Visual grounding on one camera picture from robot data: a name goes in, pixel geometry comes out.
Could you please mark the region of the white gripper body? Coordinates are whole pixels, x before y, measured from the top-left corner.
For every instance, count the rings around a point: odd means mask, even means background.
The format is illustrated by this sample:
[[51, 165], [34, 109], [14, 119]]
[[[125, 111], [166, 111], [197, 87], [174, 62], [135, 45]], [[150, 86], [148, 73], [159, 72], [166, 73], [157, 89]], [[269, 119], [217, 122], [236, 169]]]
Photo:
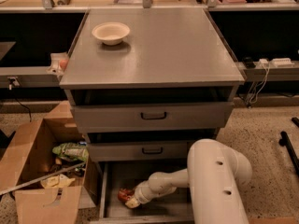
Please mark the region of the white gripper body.
[[148, 181], [143, 181], [135, 187], [134, 196], [140, 204], [145, 204], [155, 198], [155, 192], [150, 188]]

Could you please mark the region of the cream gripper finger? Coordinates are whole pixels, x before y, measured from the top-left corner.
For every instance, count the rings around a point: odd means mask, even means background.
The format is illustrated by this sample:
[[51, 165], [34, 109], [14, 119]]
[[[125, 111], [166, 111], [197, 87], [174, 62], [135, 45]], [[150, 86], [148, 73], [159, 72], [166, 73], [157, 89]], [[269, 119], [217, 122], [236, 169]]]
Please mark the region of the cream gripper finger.
[[134, 209], [137, 208], [141, 205], [141, 203], [138, 201], [138, 199], [136, 197], [131, 197], [126, 203], [125, 205], [130, 208], [130, 209]]

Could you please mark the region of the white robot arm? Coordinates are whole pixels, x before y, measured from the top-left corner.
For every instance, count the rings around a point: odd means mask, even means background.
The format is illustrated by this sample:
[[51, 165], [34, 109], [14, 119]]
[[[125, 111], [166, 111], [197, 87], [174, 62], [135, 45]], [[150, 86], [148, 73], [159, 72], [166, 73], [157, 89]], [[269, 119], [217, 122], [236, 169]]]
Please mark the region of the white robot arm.
[[238, 187], [251, 177], [246, 156], [216, 140], [202, 139], [192, 144], [185, 169], [152, 174], [129, 193], [125, 205], [137, 208], [187, 188], [195, 224], [249, 224]]

